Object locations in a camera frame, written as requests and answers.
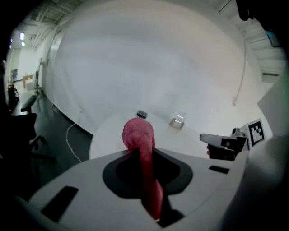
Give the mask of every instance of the black cable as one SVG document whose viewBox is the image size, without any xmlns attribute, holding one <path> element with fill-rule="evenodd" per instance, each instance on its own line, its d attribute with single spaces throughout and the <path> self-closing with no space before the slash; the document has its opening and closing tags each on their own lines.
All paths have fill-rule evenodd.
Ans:
<svg viewBox="0 0 289 231">
<path fill-rule="evenodd" d="M 232 0 L 230 0 L 230 1 L 232 1 Z M 230 1 L 229 1 L 229 2 L 227 2 L 227 3 L 225 4 L 225 6 L 226 6 L 226 5 L 228 5 L 228 4 L 230 3 Z M 222 9 L 224 9 L 224 8 L 225 8 L 225 6 L 223 6 L 223 7 L 222 7 Z M 222 10 L 222 9 L 220 9 L 220 10 L 219 10 L 219 13 L 221 12 L 221 10 Z"/>
</svg>

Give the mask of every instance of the red object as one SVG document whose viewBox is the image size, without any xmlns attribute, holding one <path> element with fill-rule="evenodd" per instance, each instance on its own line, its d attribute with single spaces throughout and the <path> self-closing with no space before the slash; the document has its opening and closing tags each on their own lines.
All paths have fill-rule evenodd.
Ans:
<svg viewBox="0 0 289 231">
<path fill-rule="evenodd" d="M 142 177 L 141 202 L 149 214 L 158 220 L 162 211 L 163 188 L 154 179 L 153 150 L 154 130 L 152 125 L 142 118 L 133 118 L 126 123 L 122 140 L 128 149 L 140 149 L 140 167 Z"/>
</svg>

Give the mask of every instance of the wall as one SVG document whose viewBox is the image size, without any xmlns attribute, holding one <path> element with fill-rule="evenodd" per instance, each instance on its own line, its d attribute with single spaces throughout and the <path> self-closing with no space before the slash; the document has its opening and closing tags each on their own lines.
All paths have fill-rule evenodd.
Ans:
<svg viewBox="0 0 289 231">
<path fill-rule="evenodd" d="M 27 74 L 35 74 L 35 57 L 36 52 L 32 48 L 21 48 L 18 62 L 18 78 L 23 79 Z"/>
<path fill-rule="evenodd" d="M 20 58 L 21 49 L 12 49 L 12 61 L 10 70 L 15 70 L 18 68 L 19 58 Z"/>
<path fill-rule="evenodd" d="M 50 68 L 50 100 L 93 134 L 107 117 L 139 109 L 165 121 L 182 110 L 186 127 L 198 133 L 230 135 L 260 117 L 267 124 L 256 104 L 265 91 L 249 46 L 237 107 L 232 104 L 244 62 L 237 28 L 199 2 L 170 2 L 83 6 Z"/>
<path fill-rule="evenodd" d="M 47 95 L 47 97 L 53 102 L 54 104 L 57 102 L 55 101 L 54 94 L 53 94 L 53 85 L 57 83 L 58 79 L 61 79 L 61 76 L 55 72 L 55 61 L 56 55 L 58 53 L 59 45 L 61 44 L 63 35 L 67 30 L 67 26 L 70 22 L 70 17 L 66 17 L 57 28 L 53 31 L 55 36 L 53 37 L 53 41 L 49 50 L 48 58 L 46 64 L 43 69 L 43 81 L 42 81 L 42 88 Z"/>
<path fill-rule="evenodd" d="M 289 69 L 258 102 L 275 136 L 289 134 Z"/>
<path fill-rule="evenodd" d="M 36 56 L 35 56 L 35 70 L 38 70 L 39 67 L 39 62 L 40 59 L 42 59 L 42 62 L 44 63 L 44 68 L 46 67 L 45 65 L 47 64 L 47 56 L 48 52 L 50 50 L 51 42 L 52 39 L 55 35 L 56 30 L 51 30 L 48 35 L 45 37 L 45 39 L 42 41 L 42 43 L 39 45 L 39 47 L 36 50 Z M 40 65 L 40 70 L 39 70 L 39 76 L 38 76 L 38 84 L 39 86 L 43 86 L 43 65 Z"/>
<path fill-rule="evenodd" d="M 8 85 L 11 81 L 11 70 L 18 68 L 18 61 L 20 56 L 20 49 L 9 49 L 5 64 L 5 77 L 4 77 L 4 91 L 6 101 L 8 102 Z"/>
</svg>

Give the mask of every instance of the ceiling light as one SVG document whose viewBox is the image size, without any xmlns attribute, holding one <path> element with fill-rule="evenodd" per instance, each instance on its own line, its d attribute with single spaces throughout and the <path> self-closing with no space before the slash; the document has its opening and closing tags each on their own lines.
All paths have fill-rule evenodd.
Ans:
<svg viewBox="0 0 289 231">
<path fill-rule="evenodd" d="M 20 33 L 19 37 L 20 37 L 20 40 L 24 40 L 24 33 Z"/>
</svg>

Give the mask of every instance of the round white platform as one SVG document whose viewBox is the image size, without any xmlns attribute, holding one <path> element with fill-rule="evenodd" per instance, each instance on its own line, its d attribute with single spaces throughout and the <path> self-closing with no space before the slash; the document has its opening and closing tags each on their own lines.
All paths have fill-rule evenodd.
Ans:
<svg viewBox="0 0 289 231">
<path fill-rule="evenodd" d="M 94 159 L 126 150 L 121 137 L 123 127 L 127 121 L 135 117 L 137 117 L 135 112 L 126 111 L 115 114 L 104 121 L 92 139 L 89 158 Z M 199 134 L 193 130 L 184 126 L 181 131 L 178 131 L 172 128 L 168 122 L 152 114 L 148 114 L 146 120 L 153 126 L 157 148 L 207 158 L 205 151 L 197 142 Z"/>
</svg>

